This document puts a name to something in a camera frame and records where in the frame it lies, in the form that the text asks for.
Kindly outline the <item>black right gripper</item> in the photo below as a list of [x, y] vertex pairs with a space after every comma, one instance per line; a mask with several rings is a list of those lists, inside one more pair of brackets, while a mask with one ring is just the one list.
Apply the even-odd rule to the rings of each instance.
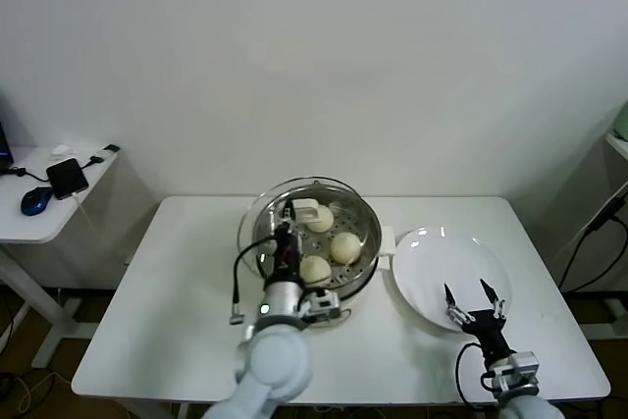
[[506, 358], [513, 350], [502, 334], [506, 319], [505, 300], [484, 279], [480, 283], [492, 309], [470, 311], [471, 320], [466, 323], [467, 314], [457, 307], [450, 288], [444, 284], [447, 317], [457, 326], [463, 325], [465, 334], [477, 339], [485, 358]]

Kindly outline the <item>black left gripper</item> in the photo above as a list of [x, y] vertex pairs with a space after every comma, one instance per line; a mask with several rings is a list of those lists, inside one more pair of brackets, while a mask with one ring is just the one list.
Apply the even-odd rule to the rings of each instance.
[[273, 255], [271, 282], [293, 282], [300, 280], [300, 242], [296, 227], [296, 216], [291, 199], [286, 199], [278, 210], [278, 227], [274, 231], [277, 244]]

